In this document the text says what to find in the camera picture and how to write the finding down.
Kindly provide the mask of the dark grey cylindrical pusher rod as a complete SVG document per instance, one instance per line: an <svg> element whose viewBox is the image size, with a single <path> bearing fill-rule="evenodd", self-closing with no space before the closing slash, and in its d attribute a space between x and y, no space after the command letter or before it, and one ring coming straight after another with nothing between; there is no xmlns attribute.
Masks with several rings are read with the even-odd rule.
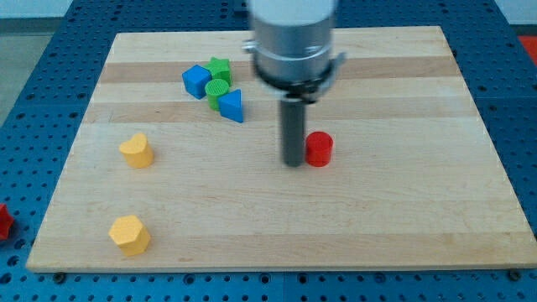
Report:
<svg viewBox="0 0 537 302"><path fill-rule="evenodd" d="M305 159L305 104L285 98L279 108L282 160L289 167L298 167Z"/></svg>

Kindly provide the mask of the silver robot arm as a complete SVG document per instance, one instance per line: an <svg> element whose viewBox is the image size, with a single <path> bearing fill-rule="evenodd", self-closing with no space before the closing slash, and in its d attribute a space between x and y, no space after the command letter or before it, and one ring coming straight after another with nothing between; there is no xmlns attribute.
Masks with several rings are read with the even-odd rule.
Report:
<svg viewBox="0 0 537 302"><path fill-rule="evenodd" d="M243 45L253 70L279 95L282 161L305 161L306 107L333 85L346 59L332 55L337 0L252 0L247 2L253 38Z"/></svg>

